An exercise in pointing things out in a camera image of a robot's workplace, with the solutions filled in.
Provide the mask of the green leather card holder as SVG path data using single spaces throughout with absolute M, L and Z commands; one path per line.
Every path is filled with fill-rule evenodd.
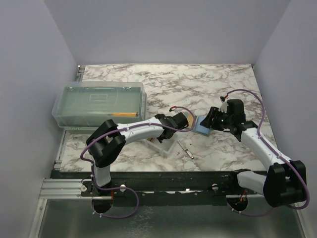
M 203 126 L 200 126 L 200 122 L 204 119 L 204 116 L 196 116 L 195 119 L 195 126 L 193 126 L 192 132 L 204 135 L 204 136 L 209 136 L 211 133 L 210 128 L 205 128 Z

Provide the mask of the gold card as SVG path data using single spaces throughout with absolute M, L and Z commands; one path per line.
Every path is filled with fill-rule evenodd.
M 189 113 L 186 113 L 185 116 L 186 116 L 186 119 L 188 121 L 188 127 L 187 128 L 190 129 L 192 126 L 195 126 L 196 116 L 192 116 Z

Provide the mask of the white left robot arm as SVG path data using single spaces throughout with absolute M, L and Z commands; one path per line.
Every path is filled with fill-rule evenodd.
M 183 113 L 174 116 L 157 114 L 140 122 L 122 124 L 109 119 L 86 140 L 88 153 L 93 159 L 92 172 L 95 182 L 93 191 L 104 196 L 110 189 L 110 165 L 117 159 L 122 148 L 132 142 L 156 138 L 159 142 L 170 139 L 175 132 L 189 125 Z

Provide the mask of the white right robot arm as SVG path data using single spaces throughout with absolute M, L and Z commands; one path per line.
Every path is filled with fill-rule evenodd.
M 277 150 L 259 131 L 257 124 L 246 120 L 241 100 L 230 99 L 220 108 L 211 107 L 200 125 L 231 133 L 257 156 L 267 172 L 266 176 L 262 176 L 240 170 L 235 178 L 228 181 L 231 193 L 239 194 L 246 188 L 251 189 L 263 195 L 271 207 L 308 200 L 305 165 Z

